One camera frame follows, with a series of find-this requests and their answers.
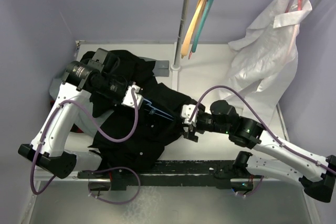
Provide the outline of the light blue hanger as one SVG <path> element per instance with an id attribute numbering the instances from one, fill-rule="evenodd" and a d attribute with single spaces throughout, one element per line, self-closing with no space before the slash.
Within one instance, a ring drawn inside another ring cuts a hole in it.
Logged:
<path id="1" fill-rule="evenodd" d="M 149 115 L 157 115 L 157 116 L 160 116 L 170 121 L 174 120 L 174 117 L 172 115 L 155 107 L 151 101 L 147 99 L 144 99 L 143 101 L 144 101 L 145 110 L 149 113 Z"/>

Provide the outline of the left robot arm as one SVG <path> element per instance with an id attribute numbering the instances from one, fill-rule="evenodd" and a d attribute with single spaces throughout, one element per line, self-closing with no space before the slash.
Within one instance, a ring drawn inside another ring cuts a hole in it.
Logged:
<path id="1" fill-rule="evenodd" d="M 102 48 L 91 58 L 73 61 L 66 66 L 61 76 L 59 91 L 50 113 L 29 144 L 22 144 L 18 153 L 32 162 L 30 181 L 34 181 L 36 167 L 64 179 L 73 171 L 90 170 L 96 178 L 108 172 L 107 163 L 100 154 L 92 151 L 69 151 L 66 141 L 79 114 L 83 112 L 96 130 L 112 143 L 127 141 L 135 132 L 139 119 L 142 97 L 137 94 L 139 87 L 122 83 L 113 74 L 120 65 L 120 58 Z M 112 137 L 94 119 L 85 107 L 92 95 L 100 95 L 111 105 L 120 105 L 134 111 L 134 122 L 127 135 Z"/>

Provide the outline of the black button shirt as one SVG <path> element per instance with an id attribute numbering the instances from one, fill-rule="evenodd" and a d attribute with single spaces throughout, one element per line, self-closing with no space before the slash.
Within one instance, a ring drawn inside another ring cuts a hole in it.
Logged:
<path id="1" fill-rule="evenodd" d="M 114 75 L 123 76 L 129 84 L 142 89 L 144 99 L 160 110 L 172 115 L 173 121 L 157 115 L 149 115 L 144 102 L 139 109 L 139 119 L 133 135 L 125 142 L 112 143 L 101 133 L 93 137 L 91 148 L 97 149 L 103 158 L 101 167 L 123 166 L 133 170 L 150 168 L 159 159 L 165 147 L 178 140 L 183 134 L 183 122 L 180 118 L 182 106 L 196 104 L 191 97 L 168 88 L 157 82 L 153 68 L 154 61 L 146 61 L 127 50 L 110 50 L 120 58 L 120 65 Z M 131 130 L 134 111 L 120 105 L 111 105 L 106 99 L 92 95 L 94 119 L 108 110 L 113 113 L 105 120 L 102 129 L 112 137 L 122 137 Z"/>

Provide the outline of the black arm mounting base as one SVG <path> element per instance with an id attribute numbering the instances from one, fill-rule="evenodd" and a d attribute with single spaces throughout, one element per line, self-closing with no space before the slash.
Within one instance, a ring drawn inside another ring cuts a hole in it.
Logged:
<path id="1" fill-rule="evenodd" d="M 126 190 L 128 186 L 215 187 L 249 192 L 253 177 L 234 171 L 233 161 L 157 161 L 150 169 L 132 172 L 118 168 L 104 173 L 79 172 L 93 190 Z"/>

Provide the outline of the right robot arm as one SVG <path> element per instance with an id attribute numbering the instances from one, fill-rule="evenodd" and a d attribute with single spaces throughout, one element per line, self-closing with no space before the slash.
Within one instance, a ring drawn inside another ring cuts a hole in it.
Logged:
<path id="1" fill-rule="evenodd" d="M 181 118 L 187 126 L 184 138 L 197 141 L 195 133 L 228 135 L 234 144 L 272 157 L 264 159 L 251 152 L 238 153 L 233 170 L 238 177 L 260 175 L 299 186 L 311 198 L 330 202 L 335 186 L 335 156 L 321 156 L 271 134 L 250 118 L 238 115 L 224 100 L 211 104 L 210 113 L 195 105 L 184 105 Z"/>

